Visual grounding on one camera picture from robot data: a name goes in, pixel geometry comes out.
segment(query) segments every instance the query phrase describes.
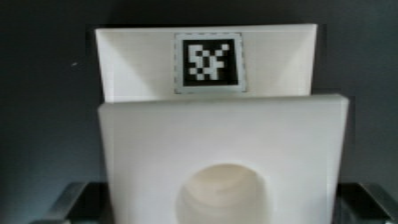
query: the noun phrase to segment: black surface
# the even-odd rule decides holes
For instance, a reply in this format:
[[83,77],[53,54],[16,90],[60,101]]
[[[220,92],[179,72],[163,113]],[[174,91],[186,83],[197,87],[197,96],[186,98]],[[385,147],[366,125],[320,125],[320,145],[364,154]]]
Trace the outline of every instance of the black surface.
[[92,28],[320,24],[312,93],[351,99],[341,181],[398,198],[396,0],[0,1],[0,223],[39,219],[73,181],[105,179]]
[[337,197],[344,200],[359,219],[383,220],[383,222],[389,220],[389,215],[359,184],[339,186]]

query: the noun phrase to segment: oval hole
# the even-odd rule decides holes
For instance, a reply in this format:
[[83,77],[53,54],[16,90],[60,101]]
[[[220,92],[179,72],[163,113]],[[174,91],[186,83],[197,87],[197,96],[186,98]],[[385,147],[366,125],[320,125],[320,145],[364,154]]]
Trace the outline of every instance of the oval hole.
[[259,224],[263,222],[263,184],[256,172],[220,164],[188,179],[177,198],[179,224]]

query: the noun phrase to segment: qr-like code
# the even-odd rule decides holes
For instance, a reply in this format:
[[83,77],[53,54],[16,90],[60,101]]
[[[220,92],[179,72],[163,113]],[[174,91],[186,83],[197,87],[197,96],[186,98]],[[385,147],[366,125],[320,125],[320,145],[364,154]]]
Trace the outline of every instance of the qr-like code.
[[183,54],[183,85],[236,85],[238,74],[232,40],[184,40]]

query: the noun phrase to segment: circular cutout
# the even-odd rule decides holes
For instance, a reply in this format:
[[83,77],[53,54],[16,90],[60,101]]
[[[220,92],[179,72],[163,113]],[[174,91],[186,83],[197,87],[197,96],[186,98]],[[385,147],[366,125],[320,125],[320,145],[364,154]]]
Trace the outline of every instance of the circular cutout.
[[218,208],[245,204],[254,200],[257,186],[257,174],[250,169],[232,164],[211,166],[183,186],[188,203]]

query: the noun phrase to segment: printed pattern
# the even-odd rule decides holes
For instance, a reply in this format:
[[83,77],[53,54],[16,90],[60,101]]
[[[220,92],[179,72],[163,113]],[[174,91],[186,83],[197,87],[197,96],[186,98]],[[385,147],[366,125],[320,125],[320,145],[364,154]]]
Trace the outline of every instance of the printed pattern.
[[222,57],[227,55],[229,44],[222,44],[220,48],[204,50],[202,45],[188,46],[188,62],[193,67],[188,69],[188,74],[195,76],[195,80],[204,80],[204,75],[209,76],[209,80],[218,80],[218,69],[225,67]]

